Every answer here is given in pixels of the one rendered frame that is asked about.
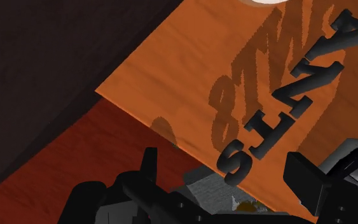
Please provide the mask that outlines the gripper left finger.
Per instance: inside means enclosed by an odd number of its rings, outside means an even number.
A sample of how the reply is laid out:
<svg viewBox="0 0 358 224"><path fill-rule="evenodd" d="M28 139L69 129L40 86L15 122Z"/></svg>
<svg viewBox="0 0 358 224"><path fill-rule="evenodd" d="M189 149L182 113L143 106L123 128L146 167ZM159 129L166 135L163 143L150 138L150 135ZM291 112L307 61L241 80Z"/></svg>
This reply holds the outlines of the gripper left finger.
<svg viewBox="0 0 358 224"><path fill-rule="evenodd" d="M210 213L187 197L156 185L157 159L158 149L148 147L141 168L119 174L112 186L101 181L77 184L57 224L95 224L100 207L130 201L139 210L132 224L215 224Z"/></svg>

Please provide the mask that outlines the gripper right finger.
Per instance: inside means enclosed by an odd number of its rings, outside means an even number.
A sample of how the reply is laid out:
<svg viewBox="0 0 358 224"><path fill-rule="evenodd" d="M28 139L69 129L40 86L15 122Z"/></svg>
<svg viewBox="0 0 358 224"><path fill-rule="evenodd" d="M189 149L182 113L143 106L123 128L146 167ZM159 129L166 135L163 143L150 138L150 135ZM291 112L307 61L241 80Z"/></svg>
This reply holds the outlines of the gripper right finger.
<svg viewBox="0 0 358 224"><path fill-rule="evenodd" d="M358 224L358 186L345 178L358 176L358 148L339 159L328 173L299 152L289 152L283 180L316 224Z"/></svg>

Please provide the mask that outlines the grey textured block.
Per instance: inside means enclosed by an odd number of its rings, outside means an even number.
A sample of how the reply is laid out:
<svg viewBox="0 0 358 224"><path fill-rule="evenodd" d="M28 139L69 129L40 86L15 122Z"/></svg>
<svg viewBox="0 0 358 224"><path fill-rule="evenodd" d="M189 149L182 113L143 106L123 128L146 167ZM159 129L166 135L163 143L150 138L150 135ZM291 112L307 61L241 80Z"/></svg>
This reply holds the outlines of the grey textured block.
<svg viewBox="0 0 358 224"><path fill-rule="evenodd" d="M207 166L201 165L183 175L185 185L199 205L211 214L234 213L250 205L250 213L263 213L267 209L238 187L227 185L224 178Z"/></svg>

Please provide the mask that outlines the black letter decoration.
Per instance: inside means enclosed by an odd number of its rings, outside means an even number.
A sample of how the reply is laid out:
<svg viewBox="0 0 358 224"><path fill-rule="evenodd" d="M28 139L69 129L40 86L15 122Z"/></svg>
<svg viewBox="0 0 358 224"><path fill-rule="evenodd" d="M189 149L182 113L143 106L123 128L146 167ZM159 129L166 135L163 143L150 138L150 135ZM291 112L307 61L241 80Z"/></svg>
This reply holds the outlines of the black letter decoration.
<svg viewBox="0 0 358 224"><path fill-rule="evenodd" d="M331 24L331 28L335 31L333 36L331 38L321 36L290 72L295 78L301 74L305 74L305 78L280 87L272 93L276 100L291 107L289 114L280 113L279 123L272 128L263 121L265 114L259 109L244 125L244 129L255 130L263 138L260 145L251 146L250 153L246 154L243 151L244 144L238 139L230 143L223 142L225 147L216 166L225 174L224 182L227 185L237 186L241 183L252 167L252 159L261 160L291 128L295 120L310 107L313 101L305 95L305 92L330 84L342 72L344 67L338 61L333 62L329 67L310 64L310 61L318 56L358 45L358 19L353 17L348 9L339 14ZM299 94L303 97L297 101L293 97Z"/></svg>

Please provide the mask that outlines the orange wooden table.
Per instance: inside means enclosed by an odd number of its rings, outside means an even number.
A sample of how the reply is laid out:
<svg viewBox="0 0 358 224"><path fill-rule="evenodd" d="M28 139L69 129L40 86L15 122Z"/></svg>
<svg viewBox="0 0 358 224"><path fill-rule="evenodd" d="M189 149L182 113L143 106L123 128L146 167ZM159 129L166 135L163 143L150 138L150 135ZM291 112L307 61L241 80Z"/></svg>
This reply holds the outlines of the orange wooden table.
<svg viewBox="0 0 358 224"><path fill-rule="evenodd" d="M244 125L257 110L274 128L291 107L272 93L305 78L290 72L331 24L358 0L288 0L250 6L239 0L183 0L97 88L104 98L210 168L225 145L244 152L263 138ZM320 164L347 139L358 139L358 45L321 55L313 66L338 61L342 72L305 95L313 103L241 182L275 211L316 221L284 183L290 151Z"/></svg>

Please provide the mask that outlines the white round dish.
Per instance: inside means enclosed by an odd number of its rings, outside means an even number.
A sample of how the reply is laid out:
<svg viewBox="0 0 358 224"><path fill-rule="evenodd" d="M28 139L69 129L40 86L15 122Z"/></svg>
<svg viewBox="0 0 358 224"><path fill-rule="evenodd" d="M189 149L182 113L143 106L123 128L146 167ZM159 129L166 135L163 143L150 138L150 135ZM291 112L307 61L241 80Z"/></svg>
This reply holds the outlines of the white round dish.
<svg viewBox="0 0 358 224"><path fill-rule="evenodd" d="M241 3L250 6L273 6L276 4L287 2L288 0L239 0Z"/></svg>

